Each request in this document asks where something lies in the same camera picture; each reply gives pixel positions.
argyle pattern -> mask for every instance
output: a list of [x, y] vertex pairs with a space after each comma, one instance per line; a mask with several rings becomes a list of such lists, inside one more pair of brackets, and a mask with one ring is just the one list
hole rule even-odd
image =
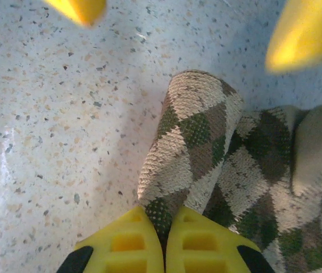
[[164, 250], [186, 205], [251, 239], [276, 272], [322, 272], [322, 106], [242, 107], [209, 73], [174, 76], [139, 202]]

terrazzo floor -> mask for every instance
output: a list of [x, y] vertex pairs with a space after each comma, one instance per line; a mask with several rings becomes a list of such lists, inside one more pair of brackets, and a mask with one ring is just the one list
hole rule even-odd
[[322, 104], [322, 66], [264, 72], [283, 1], [109, 0], [93, 30], [0, 0], [0, 272], [55, 272], [136, 204], [171, 75], [202, 69], [246, 108]]

